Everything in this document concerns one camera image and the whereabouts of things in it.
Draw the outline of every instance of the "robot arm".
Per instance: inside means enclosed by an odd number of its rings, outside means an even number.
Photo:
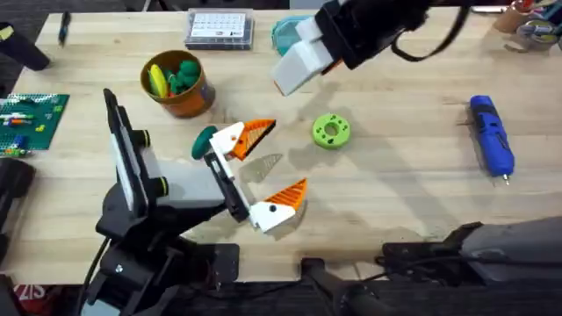
[[[434,0],[332,0],[297,25],[301,41],[273,69],[279,91],[287,96],[318,74],[343,62],[354,69],[392,45],[407,61],[422,61],[443,51],[462,29],[470,11],[467,0],[445,40],[433,52],[416,57],[398,48],[403,32],[414,31]]]

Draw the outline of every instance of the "wooden tabletop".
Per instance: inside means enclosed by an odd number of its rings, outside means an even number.
[[[422,54],[449,31],[455,9],[434,9],[428,23],[401,40]],[[5,264],[19,283],[81,283],[102,236],[94,230],[104,194],[115,182],[102,88],[117,95],[133,127],[148,129],[163,160],[200,164],[191,143],[210,123],[277,119],[245,162],[234,162],[242,186],[258,199],[309,180],[300,222],[264,235],[227,212],[187,235],[241,246],[241,280],[286,280],[303,256],[322,256],[341,275],[367,277],[383,242],[441,240],[473,221],[503,224],[562,213],[562,54],[516,54],[490,31],[495,16],[471,15],[444,53],[410,63],[390,51],[349,71],[340,66],[289,97],[270,78],[278,60],[271,27],[302,11],[255,11],[254,47],[247,52],[194,51],[217,89],[212,109],[172,118],[141,89],[143,64],[183,47],[186,16],[174,13],[74,14],[64,48],[61,15],[49,16],[38,39],[52,59],[25,69],[14,92],[70,94],[49,150],[26,160],[38,169],[22,204],[24,218]],[[492,97],[515,153],[511,185],[480,167],[466,125],[472,95]],[[326,112],[351,123],[338,151],[313,144],[313,120]],[[263,166],[277,162],[267,173]]]

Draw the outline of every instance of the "green ball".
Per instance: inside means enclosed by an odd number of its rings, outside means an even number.
[[[182,61],[179,69],[185,75],[199,76],[199,65],[195,61]]]
[[[195,160],[203,158],[203,156],[211,149],[211,142],[209,140],[213,137],[213,134],[218,132],[219,129],[216,126],[207,126],[199,133],[199,136],[193,142],[193,147],[191,148],[191,157]]]

